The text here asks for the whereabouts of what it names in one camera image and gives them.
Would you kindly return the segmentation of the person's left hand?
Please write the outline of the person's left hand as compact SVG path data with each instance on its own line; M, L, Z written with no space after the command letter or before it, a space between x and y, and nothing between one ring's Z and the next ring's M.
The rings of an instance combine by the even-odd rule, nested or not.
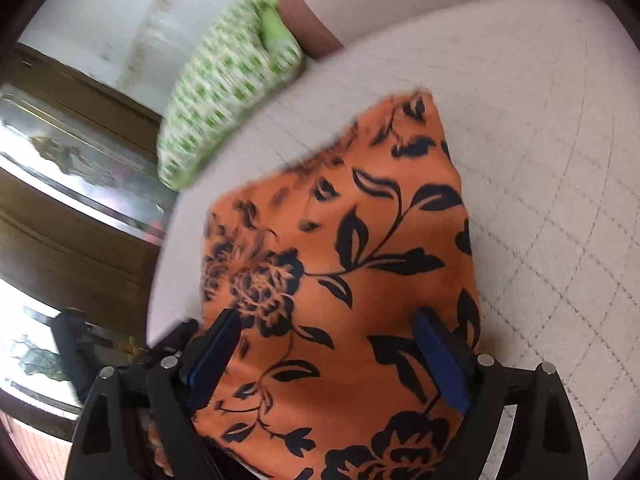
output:
M146 408L142 408L139 412L139 418L142 429L146 432L146 436L148 437L155 465L160 467L167 477L174 478L174 472L171 469L169 460L163 448L162 440L160 440L160 430L158 430L155 425L151 412Z

